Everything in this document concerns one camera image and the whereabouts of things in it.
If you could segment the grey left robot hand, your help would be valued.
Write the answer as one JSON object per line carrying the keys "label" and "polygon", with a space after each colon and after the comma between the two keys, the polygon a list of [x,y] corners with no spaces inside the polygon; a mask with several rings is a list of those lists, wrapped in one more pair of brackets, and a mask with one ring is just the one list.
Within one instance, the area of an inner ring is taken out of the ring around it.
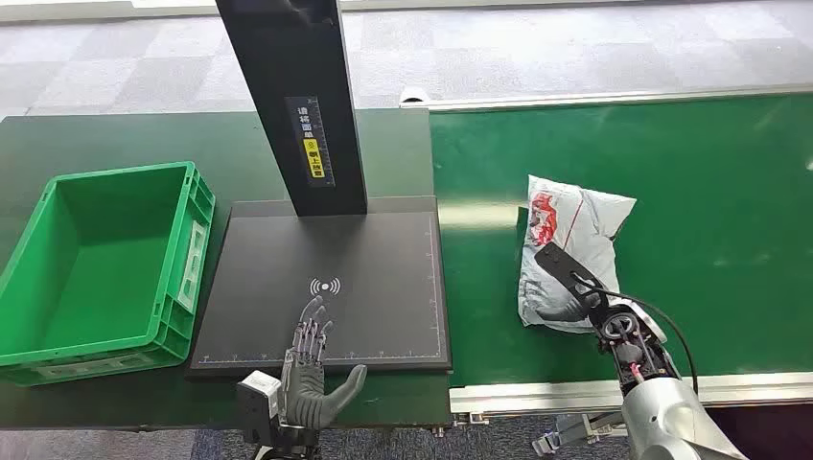
{"label": "grey left robot hand", "polygon": [[300,312],[286,350],[282,381],[284,423],[320,430],[329,426],[363,388],[368,368],[353,367],[345,382],[332,392],[325,391],[322,355],[333,322],[324,319],[325,302],[316,295]]}

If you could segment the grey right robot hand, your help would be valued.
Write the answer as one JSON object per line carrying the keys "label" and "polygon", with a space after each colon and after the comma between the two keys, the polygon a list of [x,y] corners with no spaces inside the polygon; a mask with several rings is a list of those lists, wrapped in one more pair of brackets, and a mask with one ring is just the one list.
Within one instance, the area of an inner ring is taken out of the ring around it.
{"label": "grey right robot hand", "polygon": [[576,322],[588,319],[596,327],[609,307],[607,294],[599,279],[572,258],[555,242],[544,245],[534,256],[537,265],[555,279],[571,300],[540,312],[544,320]]}

